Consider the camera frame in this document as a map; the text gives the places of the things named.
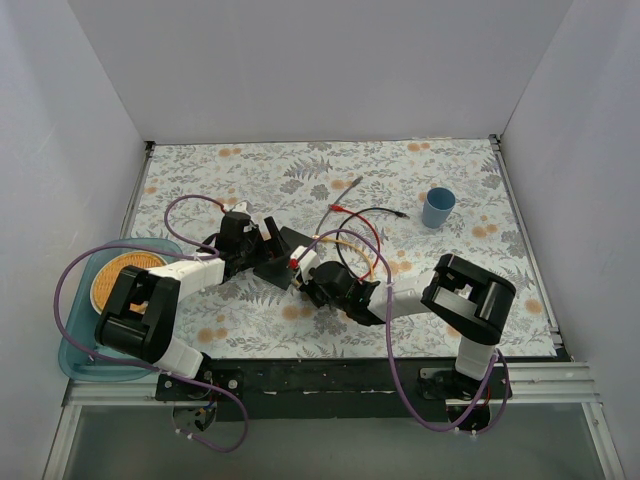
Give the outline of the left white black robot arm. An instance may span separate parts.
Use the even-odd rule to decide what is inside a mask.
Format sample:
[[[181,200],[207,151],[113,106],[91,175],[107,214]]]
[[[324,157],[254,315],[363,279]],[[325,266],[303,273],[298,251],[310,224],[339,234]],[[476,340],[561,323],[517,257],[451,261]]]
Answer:
[[[123,267],[102,309],[96,342],[178,375],[178,387],[188,398],[205,398],[213,377],[201,367],[204,354],[174,335],[178,305],[245,270],[265,273],[282,286],[279,275],[294,247],[273,218],[265,225],[269,239],[263,238],[250,215],[230,212],[223,216],[219,232],[204,240],[194,256],[161,267]]]

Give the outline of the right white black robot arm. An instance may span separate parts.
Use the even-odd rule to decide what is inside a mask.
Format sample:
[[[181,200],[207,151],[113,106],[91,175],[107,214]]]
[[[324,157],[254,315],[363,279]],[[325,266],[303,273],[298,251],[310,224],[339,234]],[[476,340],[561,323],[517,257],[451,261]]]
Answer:
[[[471,398],[488,386],[489,362],[516,296],[510,281],[453,254],[442,256],[432,270],[390,283],[358,280],[342,263],[322,262],[303,247],[291,254],[288,267],[292,284],[316,307],[335,307],[360,325],[437,315],[461,335],[454,389]]]

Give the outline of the black network switch box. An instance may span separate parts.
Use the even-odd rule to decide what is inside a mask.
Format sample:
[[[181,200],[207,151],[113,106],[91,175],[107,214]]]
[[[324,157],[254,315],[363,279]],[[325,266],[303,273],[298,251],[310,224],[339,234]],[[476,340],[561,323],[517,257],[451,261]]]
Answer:
[[[287,290],[294,276],[294,271],[289,267],[290,257],[298,247],[308,247],[312,238],[288,227],[282,227],[279,229],[278,242],[277,252],[267,262],[256,266],[253,273],[258,278]]]

